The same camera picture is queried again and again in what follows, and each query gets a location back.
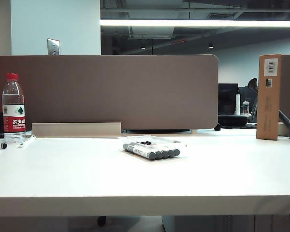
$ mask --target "water bottle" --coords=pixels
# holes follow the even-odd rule
[[[24,93],[18,74],[8,73],[2,93],[4,139],[7,143],[21,143],[26,139]]]
[[[243,102],[243,114],[249,115],[249,102],[246,100]]]

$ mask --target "white sticker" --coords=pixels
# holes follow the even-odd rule
[[[264,76],[277,76],[278,58],[264,60]]]
[[[271,88],[272,87],[272,79],[266,79],[266,87]]]
[[[24,117],[25,106],[24,105],[3,105],[2,106],[4,117]]]

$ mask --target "desk surface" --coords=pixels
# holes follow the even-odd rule
[[[155,161],[117,138],[9,146],[0,150],[0,216],[290,214],[290,139],[255,133],[167,135],[188,146]]]

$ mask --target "brown partition panel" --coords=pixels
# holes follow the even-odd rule
[[[0,56],[18,73],[26,124],[121,122],[123,129],[203,129],[217,124],[213,55]]]

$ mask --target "barcode label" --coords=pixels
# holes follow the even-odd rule
[[[277,76],[278,58],[264,60],[264,76]]]
[[[271,88],[272,87],[272,79],[266,79],[266,87]]]

